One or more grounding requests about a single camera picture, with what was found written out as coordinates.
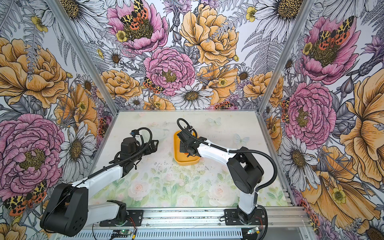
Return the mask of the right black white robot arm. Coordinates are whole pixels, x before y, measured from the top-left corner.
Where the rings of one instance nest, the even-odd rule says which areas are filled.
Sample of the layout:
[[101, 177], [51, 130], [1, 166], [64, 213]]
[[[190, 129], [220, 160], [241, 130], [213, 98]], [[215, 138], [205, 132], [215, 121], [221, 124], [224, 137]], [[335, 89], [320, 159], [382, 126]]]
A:
[[227, 166], [235, 186], [240, 191], [237, 206], [238, 216], [242, 224], [248, 225], [257, 209], [256, 186], [261, 182], [264, 170], [247, 148], [232, 150], [217, 146], [207, 139], [196, 138], [187, 130], [177, 134], [180, 141], [179, 152], [188, 157], [212, 159]]

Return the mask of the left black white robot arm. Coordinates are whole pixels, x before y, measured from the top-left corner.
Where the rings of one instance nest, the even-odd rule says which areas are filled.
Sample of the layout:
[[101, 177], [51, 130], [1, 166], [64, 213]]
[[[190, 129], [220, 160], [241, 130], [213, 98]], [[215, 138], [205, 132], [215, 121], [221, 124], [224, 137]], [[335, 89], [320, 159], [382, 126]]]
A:
[[40, 220], [40, 227], [48, 233], [68, 237], [77, 235], [85, 226], [100, 222], [125, 224], [129, 217], [127, 205], [108, 200], [90, 205], [90, 199], [109, 184], [123, 179], [132, 169], [137, 169], [143, 156], [155, 153], [159, 141], [146, 127], [133, 130], [121, 143], [121, 150], [109, 165], [72, 184], [57, 185]]

